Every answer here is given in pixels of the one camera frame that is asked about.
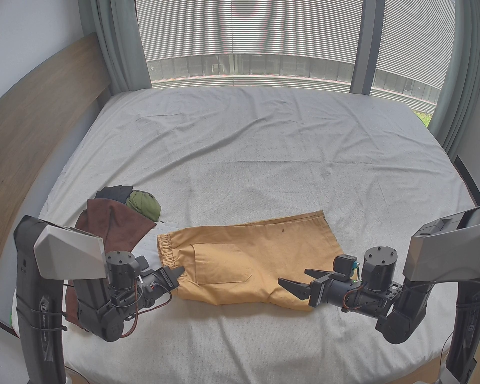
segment maroon cloth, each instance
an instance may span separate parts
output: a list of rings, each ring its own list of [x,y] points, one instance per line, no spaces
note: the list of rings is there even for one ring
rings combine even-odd
[[[105,253],[131,252],[137,243],[155,226],[155,222],[125,204],[110,199],[87,200],[87,209],[78,217],[75,228],[103,239]],[[75,289],[67,287],[65,295],[67,321],[81,327],[78,321],[78,301]]]

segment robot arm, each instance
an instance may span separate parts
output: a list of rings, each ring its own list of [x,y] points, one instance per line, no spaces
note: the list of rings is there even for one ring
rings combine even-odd
[[[24,216],[13,234],[17,313],[30,383],[65,384],[61,317],[63,281],[73,280],[80,324],[105,341],[118,340],[125,320],[177,288],[183,268],[152,270],[143,256],[105,255],[101,238]]]
[[[440,380],[466,384],[480,340],[480,208],[422,226],[410,240],[403,285],[392,281],[396,260],[394,249],[375,247],[364,255],[361,281],[352,279],[357,258],[340,255],[333,272],[306,269],[315,278],[310,284],[282,278],[278,283],[299,299],[309,299],[312,307],[329,303],[376,318],[375,329],[399,344],[425,317],[434,284],[457,281],[455,329]]]

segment green-gray curtain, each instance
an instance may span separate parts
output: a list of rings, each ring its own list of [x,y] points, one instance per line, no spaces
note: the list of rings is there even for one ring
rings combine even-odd
[[[84,35],[96,32],[110,92],[152,88],[133,0],[78,0]]]
[[[428,129],[453,160],[479,96],[479,0],[455,2],[452,57]]]

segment grass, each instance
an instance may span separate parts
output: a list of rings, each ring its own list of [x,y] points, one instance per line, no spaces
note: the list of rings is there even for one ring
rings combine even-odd
[[[425,127],[428,127],[430,120],[432,119],[432,115],[429,113],[423,113],[418,111],[413,111],[415,114],[420,118],[420,120],[425,124]]]

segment black baseboard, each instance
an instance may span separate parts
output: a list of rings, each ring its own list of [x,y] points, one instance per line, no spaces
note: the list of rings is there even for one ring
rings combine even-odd
[[[8,325],[5,325],[1,321],[0,321],[0,328],[7,331],[9,334],[14,335],[15,337],[18,337],[13,329],[11,329]]]
[[[462,177],[463,181],[467,185],[468,190],[470,191],[470,194],[473,197],[473,200],[475,202],[476,206],[480,205],[480,191],[475,184],[475,181],[473,181],[472,176],[470,175],[469,171],[467,170],[467,167],[465,167],[465,164],[463,164],[463,161],[457,156],[455,161],[453,162],[455,164],[456,169],[458,170],[458,173]]]

